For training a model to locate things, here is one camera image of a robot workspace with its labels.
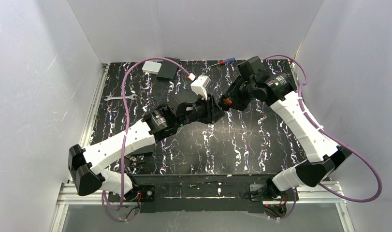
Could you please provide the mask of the orange and black padlock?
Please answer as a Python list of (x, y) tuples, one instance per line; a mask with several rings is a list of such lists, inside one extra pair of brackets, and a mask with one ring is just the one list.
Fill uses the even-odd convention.
[(229, 111), (231, 109), (232, 101), (229, 98), (220, 99), (219, 106), (223, 111)]

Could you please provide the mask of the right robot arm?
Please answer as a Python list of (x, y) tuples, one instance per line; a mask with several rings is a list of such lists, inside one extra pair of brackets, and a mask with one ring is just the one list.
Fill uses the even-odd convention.
[(335, 171), (350, 152), (321, 133), (322, 126), (311, 123), (301, 97), (292, 80), (284, 72), (270, 74), (259, 57), (252, 57), (237, 65), (239, 76), (219, 100), (228, 111), (245, 110), (252, 100), (266, 103), (286, 123), (305, 151), (306, 159), (266, 180), (264, 187), (249, 192), (249, 198), (277, 197), (285, 191), (301, 187), (315, 187)]

